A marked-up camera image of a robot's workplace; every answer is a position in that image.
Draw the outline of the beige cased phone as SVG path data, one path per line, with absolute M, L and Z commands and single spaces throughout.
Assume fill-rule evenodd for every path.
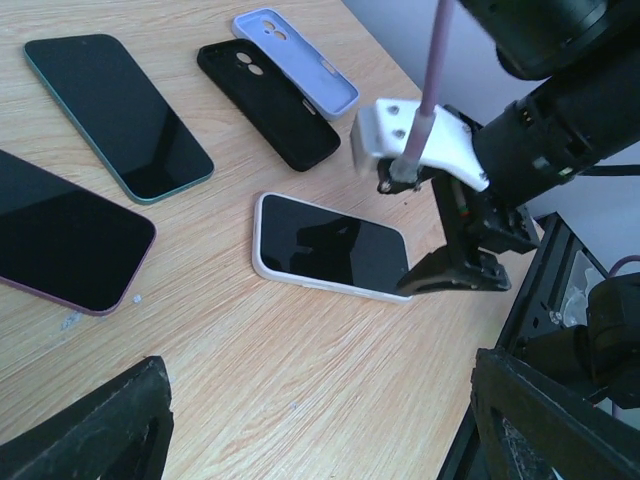
M 261 277 L 373 300 L 407 303 L 409 271 L 397 229 L 275 192 L 254 210 L 252 265 Z

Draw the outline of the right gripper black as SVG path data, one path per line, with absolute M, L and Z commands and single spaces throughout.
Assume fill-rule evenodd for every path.
M 492 192 L 477 192 L 450 174 L 432 180 L 446 245 L 427 254 L 397 283 L 405 296 L 445 290 L 508 290 L 498 256 L 540 245 L 524 206 L 509 207 Z

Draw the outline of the black phone case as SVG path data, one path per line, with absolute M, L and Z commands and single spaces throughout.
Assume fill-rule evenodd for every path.
M 306 172 L 341 146 L 334 128 L 255 43 L 205 45 L 196 61 L 291 169 Z

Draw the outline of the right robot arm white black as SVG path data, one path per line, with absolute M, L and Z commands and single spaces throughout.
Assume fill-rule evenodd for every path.
M 468 1 L 502 68 L 537 87 L 486 125 L 461 120 L 471 150 L 421 165 L 440 116 L 452 5 L 437 7 L 423 86 L 402 152 L 378 166 L 380 192 L 430 181 L 446 242 L 398 282 L 403 295 L 505 291 L 498 255 L 538 244 L 528 201 L 589 173 L 639 139 L 639 5 L 635 1 Z

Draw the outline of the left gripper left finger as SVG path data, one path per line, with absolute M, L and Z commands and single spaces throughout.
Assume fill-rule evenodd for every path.
M 3 479 L 160 479 L 174 428 L 171 386 L 149 356 L 1 446 Z

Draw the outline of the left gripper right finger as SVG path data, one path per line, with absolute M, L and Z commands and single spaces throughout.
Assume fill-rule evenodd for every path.
M 492 479 L 637 479 L 639 431 L 501 348 L 480 349 L 471 406 Z

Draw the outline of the green phone black screen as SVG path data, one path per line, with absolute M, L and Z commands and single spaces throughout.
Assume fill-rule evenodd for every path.
M 208 180 L 212 159 L 108 34 L 30 40 L 27 63 L 125 194 L 151 204 Z

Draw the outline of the lilac phone case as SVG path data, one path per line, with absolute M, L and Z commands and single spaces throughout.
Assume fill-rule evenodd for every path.
M 231 30 L 256 44 L 326 120 L 337 120 L 357 104 L 356 86 L 276 10 L 238 15 Z

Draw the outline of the purple phone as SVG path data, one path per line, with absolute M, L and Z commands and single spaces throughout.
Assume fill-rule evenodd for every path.
M 1 280 L 104 316 L 121 303 L 156 237 L 147 218 L 1 154 Z

